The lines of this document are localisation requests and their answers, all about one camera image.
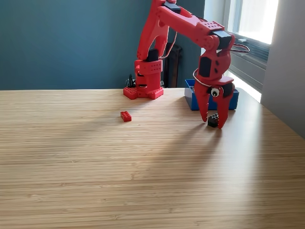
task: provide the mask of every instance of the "lego brick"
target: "lego brick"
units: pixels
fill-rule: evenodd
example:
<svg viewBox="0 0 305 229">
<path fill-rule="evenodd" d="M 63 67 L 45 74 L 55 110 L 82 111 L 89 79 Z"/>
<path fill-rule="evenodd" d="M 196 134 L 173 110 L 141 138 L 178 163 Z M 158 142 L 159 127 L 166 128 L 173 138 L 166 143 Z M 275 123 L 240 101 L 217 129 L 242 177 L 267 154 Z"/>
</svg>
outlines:
<svg viewBox="0 0 305 229">
<path fill-rule="evenodd" d="M 132 116 L 128 113 L 128 111 L 122 111 L 121 112 L 121 118 L 124 122 L 131 122 Z"/>
<path fill-rule="evenodd" d="M 214 114 L 208 118 L 208 126 L 216 128 L 218 127 L 219 116 L 218 114 Z"/>
</svg>

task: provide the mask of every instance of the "red lego brick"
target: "red lego brick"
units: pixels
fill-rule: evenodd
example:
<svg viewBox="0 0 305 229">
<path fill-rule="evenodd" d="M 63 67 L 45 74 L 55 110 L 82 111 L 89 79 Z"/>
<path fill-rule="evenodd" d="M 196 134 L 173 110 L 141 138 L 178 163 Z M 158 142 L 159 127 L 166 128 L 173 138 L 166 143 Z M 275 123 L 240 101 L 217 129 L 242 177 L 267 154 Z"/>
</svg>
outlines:
<svg viewBox="0 0 305 229">
<path fill-rule="evenodd" d="M 121 118 L 124 122 L 131 122 L 132 116 L 128 113 L 128 111 L 122 111 L 121 112 Z"/>
</svg>

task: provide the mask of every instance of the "black object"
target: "black object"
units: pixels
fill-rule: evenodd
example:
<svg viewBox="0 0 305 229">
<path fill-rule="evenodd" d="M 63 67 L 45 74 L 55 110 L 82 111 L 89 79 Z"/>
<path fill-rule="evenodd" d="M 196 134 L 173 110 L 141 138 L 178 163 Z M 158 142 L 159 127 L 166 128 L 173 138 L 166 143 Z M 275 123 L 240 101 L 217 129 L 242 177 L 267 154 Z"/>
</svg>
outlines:
<svg viewBox="0 0 305 229">
<path fill-rule="evenodd" d="M 223 30 L 213 31 L 211 35 L 219 38 L 218 50 L 227 48 L 232 40 L 232 36 Z"/>
<path fill-rule="evenodd" d="M 234 87 L 233 83 L 227 83 L 222 86 L 224 90 L 224 98 L 228 97 L 231 93 L 233 93 L 233 87 Z"/>
<path fill-rule="evenodd" d="M 135 87 L 135 80 L 132 79 L 132 75 L 129 75 L 129 85 L 127 87 Z"/>
<path fill-rule="evenodd" d="M 171 11 L 180 14 L 181 12 L 181 8 L 179 6 L 177 6 L 174 3 L 169 3 L 168 1 L 166 1 L 163 6 L 165 6 L 166 8 L 169 8 Z"/>
<path fill-rule="evenodd" d="M 165 53 L 168 53 L 171 45 L 172 45 L 172 43 L 166 44 Z M 168 57 L 165 59 L 164 75 L 163 75 L 163 82 L 164 82 L 165 88 L 177 87 L 179 61 L 180 61 L 181 56 L 182 56 L 182 48 L 179 45 L 174 44 L 171 52 L 169 53 Z M 173 66 L 171 79 L 169 79 L 170 66 Z"/>
<path fill-rule="evenodd" d="M 219 120 L 219 116 L 217 113 L 210 116 L 208 118 L 208 126 L 213 127 L 213 128 L 218 127 L 218 120 Z"/>
<path fill-rule="evenodd" d="M 150 49 L 148 51 L 146 62 L 153 62 L 159 59 L 159 51 L 157 49 Z"/>
<path fill-rule="evenodd" d="M 200 58 L 200 63 L 199 63 L 199 74 L 202 77 L 210 77 L 210 72 L 211 72 L 211 65 L 212 65 L 212 60 L 208 57 L 202 57 Z"/>
</svg>

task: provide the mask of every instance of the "window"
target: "window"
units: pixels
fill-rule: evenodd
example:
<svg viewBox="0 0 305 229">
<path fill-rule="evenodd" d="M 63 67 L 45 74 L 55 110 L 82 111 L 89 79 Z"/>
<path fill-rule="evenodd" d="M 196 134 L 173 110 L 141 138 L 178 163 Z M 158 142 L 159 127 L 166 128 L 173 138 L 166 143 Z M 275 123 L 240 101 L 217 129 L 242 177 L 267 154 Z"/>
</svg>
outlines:
<svg viewBox="0 0 305 229">
<path fill-rule="evenodd" d="M 272 42 L 278 0 L 225 0 L 224 26 L 248 55 L 232 53 L 230 70 L 261 91 Z"/>
</svg>

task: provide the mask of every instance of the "white wall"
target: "white wall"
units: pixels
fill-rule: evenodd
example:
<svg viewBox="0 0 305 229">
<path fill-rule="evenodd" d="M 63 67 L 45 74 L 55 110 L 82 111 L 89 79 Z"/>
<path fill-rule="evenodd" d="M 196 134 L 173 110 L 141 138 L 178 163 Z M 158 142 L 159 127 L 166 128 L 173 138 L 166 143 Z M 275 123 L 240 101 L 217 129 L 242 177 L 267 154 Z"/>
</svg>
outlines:
<svg viewBox="0 0 305 229">
<path fill-rule="evenodd" d="M 223 24 L 224 4 L 225 0 L 205 0 L 204 19 Z"/>
<path fill-rule="evenodd" d="M 262 101 L 305 137 L 305 0 L 279 0 Z"/>
</svg>

